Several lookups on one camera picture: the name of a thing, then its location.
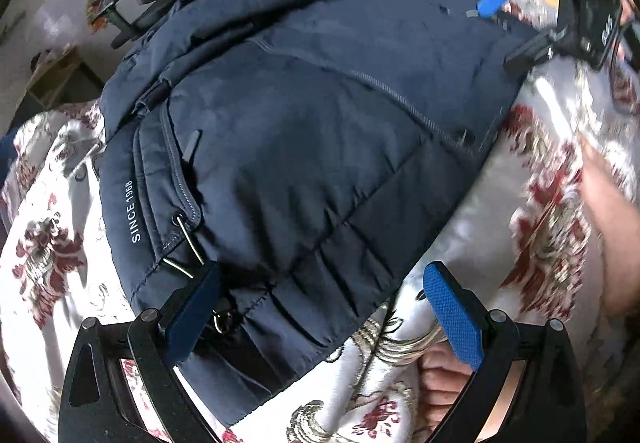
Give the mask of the person's left hand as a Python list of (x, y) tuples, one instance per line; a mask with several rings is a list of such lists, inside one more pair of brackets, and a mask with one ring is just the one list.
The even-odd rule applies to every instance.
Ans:
[[(518, 389), (525, 365), (523, 361), (511, 365), (506, 383), (485, 426), (480, 430), (477, 442), (492, 437), (500, 429)], [(472, 376), (472, 369), (456, 358), (448, 341), (436, 343), (428, 348), (420, 357), (418, 368), (420, 375), (418, 417), (427, 433), (432, 434), (468, 383)]]

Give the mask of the person's right hand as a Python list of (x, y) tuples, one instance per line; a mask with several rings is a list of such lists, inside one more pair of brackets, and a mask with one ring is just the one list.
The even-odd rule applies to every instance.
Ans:
[(602, 235), (602, 307), (610, 319), (633, 315), (639, 309), (639, 210), (616, 185), (602, 154), (584, 136), (579, 144), (582, 199)]

